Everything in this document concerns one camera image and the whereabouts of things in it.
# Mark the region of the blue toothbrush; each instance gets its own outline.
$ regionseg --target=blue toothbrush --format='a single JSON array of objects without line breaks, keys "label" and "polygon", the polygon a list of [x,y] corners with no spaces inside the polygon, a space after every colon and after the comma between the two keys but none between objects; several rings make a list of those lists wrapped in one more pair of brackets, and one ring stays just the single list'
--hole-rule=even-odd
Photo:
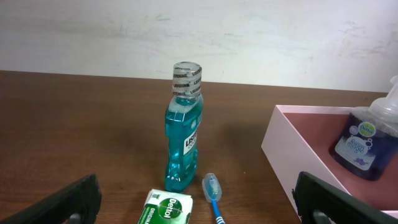
[{"label": "blue toothbrush", "polygon": [[203,191],[205,193],[207,201],[210,202],[213,206],[217,224],[225,224],[217,206],[217,202],[220,200],[221,194],[223,192],[221,191],[221,186],[220,183],[218,183],[216,175],[206,174],[205,178],[203,178],[201,182],[201,186],[203,187]]}]

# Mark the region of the pink cardboard box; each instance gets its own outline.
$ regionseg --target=pink cardboard box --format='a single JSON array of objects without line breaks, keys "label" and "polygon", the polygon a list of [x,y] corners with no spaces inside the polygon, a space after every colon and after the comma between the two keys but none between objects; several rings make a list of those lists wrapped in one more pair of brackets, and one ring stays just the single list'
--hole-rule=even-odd
[{"label": "pink cardboard box", "polygon": [[398,155],[377,181],[364,180],[329,154],[352,108],[282,106],[274,108],[262,150],[297,212],[292,189],[307,171],[353,197],[398,218]]}]

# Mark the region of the wooden table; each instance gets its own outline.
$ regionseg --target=wooden table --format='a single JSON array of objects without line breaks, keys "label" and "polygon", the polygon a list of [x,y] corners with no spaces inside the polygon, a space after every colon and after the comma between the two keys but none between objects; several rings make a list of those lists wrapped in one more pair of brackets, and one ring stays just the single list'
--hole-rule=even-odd
[{"label": "wooden table", "polygon": [[[103,193],[97,223],[136,223],[164,189],[170,80],[0,72],[0,219],[86,174]],[[215,223],[201,188],[219,178],[227,223],[299,223],[261,142],[276,104],[368,106],[384,93],[202,83],[190,223]]]}]

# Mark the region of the pump dispenser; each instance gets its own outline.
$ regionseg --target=pump dispenser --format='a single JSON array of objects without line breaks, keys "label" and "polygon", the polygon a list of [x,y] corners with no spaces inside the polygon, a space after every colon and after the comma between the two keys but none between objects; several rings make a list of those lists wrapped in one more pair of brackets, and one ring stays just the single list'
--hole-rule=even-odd
[{"label": "pump dispenser", "polygon": [[398,76],[385,98],[371,106],[353,108],[336,143],[329,148],[331,156],[352,173],[367,179],[381,177],[398,151]]}]

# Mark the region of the soap bar box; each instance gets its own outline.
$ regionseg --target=soap bar box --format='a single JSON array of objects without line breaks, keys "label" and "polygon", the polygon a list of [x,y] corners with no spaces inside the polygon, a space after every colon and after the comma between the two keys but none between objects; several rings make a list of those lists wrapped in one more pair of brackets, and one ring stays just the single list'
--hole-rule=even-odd
[{"label": "soap bar box", "polygon": [[138,224],[188,224],[192,205],[190,195],[152,189]]}]

